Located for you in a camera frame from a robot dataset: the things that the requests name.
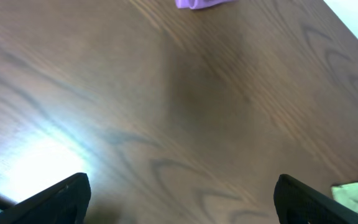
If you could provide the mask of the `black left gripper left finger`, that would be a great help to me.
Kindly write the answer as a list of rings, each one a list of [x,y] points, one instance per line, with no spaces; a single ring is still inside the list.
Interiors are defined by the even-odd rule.
[[[0,212],[0,224],[83,224],[91,198],[79,172]]]

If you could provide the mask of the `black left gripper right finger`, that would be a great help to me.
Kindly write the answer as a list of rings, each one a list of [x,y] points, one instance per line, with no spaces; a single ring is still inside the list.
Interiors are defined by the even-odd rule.
[[[279,176],[273,201],[280,224],[358,224],[358,213],[288,174]]]

